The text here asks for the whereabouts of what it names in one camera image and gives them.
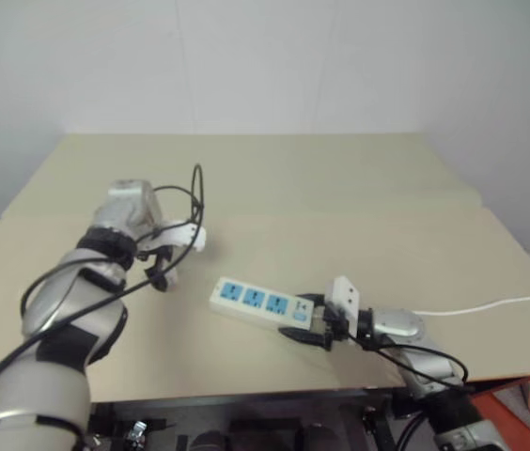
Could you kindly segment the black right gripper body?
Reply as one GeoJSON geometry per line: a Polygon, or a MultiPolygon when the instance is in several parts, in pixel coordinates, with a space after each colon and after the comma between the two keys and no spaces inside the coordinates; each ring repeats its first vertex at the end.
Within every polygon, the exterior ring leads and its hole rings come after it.
{"type": "Polygon", "coordinates": [[[331,351],[335,342],[350,338],[349,320],[343,309],[327,303],[316,306],[310,331],[316,335],[316,345],[331,351]]]}

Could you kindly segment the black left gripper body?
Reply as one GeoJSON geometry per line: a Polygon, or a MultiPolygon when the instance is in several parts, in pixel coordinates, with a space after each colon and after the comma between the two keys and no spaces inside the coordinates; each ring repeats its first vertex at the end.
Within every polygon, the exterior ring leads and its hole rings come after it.
{"type": "Polygon", "coordinates": [[[171,245],[161,245],[155,248],[139,250],[136,255],[136,258],[140,261],[148,261],[151,257],[154,257],[154,265],[158,266],[158,256],[172,258],[173,247],[171,245]]]}

